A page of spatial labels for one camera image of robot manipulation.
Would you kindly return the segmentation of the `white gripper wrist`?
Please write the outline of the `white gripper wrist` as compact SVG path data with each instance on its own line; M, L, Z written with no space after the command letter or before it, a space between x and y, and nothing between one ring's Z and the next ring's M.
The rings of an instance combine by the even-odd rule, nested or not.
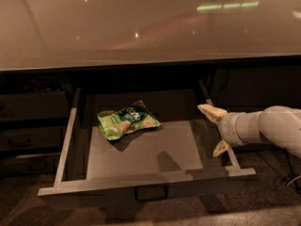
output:
M217 123L218 131L223 138L219 141L213 151L213 157L218 157L226 152L232 146L243 146L245 143L238 134L237 122L245 112L230 112L208 104L198 105L198 110L203 113L207 119Z

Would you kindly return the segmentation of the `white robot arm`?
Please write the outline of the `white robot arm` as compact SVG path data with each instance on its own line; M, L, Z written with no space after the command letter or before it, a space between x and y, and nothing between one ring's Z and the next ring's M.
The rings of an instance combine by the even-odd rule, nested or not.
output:
M247 144L274 144L301 158L301 111L274 105L257 112L228 112L212 105L198 109L214 123L221 136L213 157Z

